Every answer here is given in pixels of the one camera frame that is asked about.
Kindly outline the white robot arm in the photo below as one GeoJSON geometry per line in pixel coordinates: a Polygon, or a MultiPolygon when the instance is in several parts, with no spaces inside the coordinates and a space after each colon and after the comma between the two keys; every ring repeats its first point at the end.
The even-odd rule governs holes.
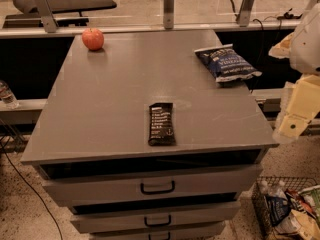
{"type": "Polygon", "coordinates": [[[269,50],[269,56],[288,58],[290,67],[301,73],[294,83],[286,82],[275,122],[273,138],[281,144],[295,141],[320,112],[320,4],[303,17],[294,32],[269,50]]]}

